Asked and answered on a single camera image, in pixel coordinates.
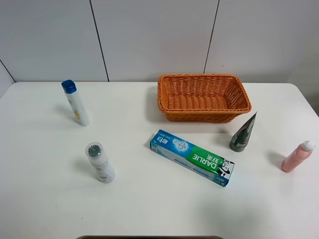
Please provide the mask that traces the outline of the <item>white bottle blue cap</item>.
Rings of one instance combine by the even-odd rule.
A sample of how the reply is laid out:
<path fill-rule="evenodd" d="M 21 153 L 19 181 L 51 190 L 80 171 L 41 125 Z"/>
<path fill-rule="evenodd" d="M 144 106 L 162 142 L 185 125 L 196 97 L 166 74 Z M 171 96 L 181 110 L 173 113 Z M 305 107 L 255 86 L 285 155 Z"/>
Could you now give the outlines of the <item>white bottle blue cap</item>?
<path fill-rule="evenodd" d="M 81 126 L 88 126 L 90 119 L 75 83 L 72 80 L 66 80 L 61 83 L 61 86 L 78 123 Z"/>

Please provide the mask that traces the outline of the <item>pink bottle white cap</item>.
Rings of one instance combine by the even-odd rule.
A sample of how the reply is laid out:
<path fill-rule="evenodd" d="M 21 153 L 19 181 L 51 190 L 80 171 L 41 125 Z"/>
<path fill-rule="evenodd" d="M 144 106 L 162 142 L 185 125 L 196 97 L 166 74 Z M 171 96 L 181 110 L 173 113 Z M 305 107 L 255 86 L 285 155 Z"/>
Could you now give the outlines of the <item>pink bottle white cap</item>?
<path fill-rule="evenodd" d="M 301 143 L 281 164 L 284 172 L 292 172 L 297 166 L 309 158 L 315 150 L 316 144 L 311 140 Z"/>

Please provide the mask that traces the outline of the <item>Darlie toothpaste box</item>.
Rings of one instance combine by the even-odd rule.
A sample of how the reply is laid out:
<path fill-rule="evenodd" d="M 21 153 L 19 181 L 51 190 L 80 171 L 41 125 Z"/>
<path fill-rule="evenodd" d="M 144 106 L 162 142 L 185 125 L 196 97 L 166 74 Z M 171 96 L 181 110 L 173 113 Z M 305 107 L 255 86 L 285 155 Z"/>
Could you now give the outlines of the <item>Darlie toothpaste box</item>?
<path fill-rule="evenodd" d="M 229 183 L 235 166 L 234 162 L 164 130 L 150 140 L 150 149 L 222 187 Z"/>

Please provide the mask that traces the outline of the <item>dark grey squeeze tube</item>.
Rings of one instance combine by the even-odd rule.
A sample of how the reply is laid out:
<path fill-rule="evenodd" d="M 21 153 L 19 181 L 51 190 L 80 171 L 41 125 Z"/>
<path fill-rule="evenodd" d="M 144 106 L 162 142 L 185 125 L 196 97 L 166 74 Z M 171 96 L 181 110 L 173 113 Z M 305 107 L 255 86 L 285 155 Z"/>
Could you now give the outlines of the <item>dark grey squeeze tube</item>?
<path fill-rule="evenodd" d="M 232 136 L 229 146 L 235 152 L 242 152 L 248 145 L 257 113 L 247 120 L 241 128 Z"/>

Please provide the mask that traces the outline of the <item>white bottle brush cap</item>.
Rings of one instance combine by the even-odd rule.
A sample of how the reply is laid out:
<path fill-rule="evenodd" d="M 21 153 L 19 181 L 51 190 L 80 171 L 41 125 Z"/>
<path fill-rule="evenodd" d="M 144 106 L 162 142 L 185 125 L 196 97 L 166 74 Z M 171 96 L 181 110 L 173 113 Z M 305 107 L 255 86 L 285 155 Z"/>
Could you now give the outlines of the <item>white bottle brush cap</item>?
<path fill-rule="evenodd" d="M 92 142 L 85 148 L 85 153 L 95 168 L 98 180 L 102 183 L 111 183 L 115 179 L 115 171 L 99 142 Z"/>

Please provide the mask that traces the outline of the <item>orange woven basket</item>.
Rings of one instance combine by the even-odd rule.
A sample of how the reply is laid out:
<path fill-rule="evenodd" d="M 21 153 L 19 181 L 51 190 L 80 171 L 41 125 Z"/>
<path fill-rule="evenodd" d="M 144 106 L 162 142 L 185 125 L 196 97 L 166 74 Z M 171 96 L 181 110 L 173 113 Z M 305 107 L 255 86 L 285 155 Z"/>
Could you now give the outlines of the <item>orange woven basket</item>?
<path fill-rule="evenodd" d="M 169 121 L 228 123 L 252 106 L 235 75 L 166 74 L 158 79 L 158 108 Z"/>

